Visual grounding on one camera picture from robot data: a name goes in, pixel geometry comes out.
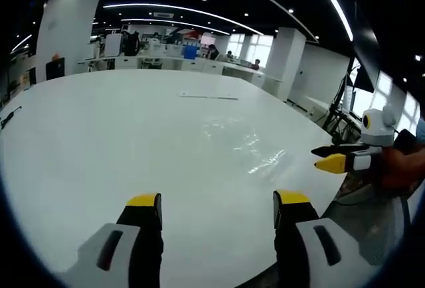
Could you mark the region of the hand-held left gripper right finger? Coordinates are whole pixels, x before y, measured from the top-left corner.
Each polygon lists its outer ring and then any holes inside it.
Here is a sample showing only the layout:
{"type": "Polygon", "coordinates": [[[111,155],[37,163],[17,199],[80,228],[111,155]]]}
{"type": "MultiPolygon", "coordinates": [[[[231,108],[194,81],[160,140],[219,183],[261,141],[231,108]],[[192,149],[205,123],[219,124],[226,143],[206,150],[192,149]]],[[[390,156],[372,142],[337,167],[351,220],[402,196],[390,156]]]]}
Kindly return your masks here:
{"type": "Polygon", "coordinates": [[[363,287],[369,264],[342,227],[320,218],[302,193],[275,190],[278,287],[363,287]]]}

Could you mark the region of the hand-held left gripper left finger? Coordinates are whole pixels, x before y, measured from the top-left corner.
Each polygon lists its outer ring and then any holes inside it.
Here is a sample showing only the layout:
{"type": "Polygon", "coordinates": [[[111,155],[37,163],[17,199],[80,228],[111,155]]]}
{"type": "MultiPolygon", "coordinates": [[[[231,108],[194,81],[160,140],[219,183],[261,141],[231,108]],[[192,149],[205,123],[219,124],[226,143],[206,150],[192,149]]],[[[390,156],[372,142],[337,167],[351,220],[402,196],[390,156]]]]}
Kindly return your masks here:
{"type": "Polygon", "coordinates": [[[163,253],[161,194],[135,196],[114,223],[78,248],[66,287],[159,287],[163,253]]]}

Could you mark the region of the person's right hand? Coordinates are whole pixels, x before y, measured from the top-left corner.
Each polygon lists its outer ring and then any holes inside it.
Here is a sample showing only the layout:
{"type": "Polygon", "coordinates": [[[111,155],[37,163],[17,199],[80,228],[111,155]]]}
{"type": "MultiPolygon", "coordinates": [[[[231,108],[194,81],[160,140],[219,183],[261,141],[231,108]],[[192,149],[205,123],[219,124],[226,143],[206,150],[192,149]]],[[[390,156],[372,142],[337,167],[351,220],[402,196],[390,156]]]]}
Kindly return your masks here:
{"type": "Polygon", "coordinates": [[[384,189],[408,192],[424,179],[424,144],[408,130],[403,129],[392,146],[384,147],[381,157],[384,189]]]}

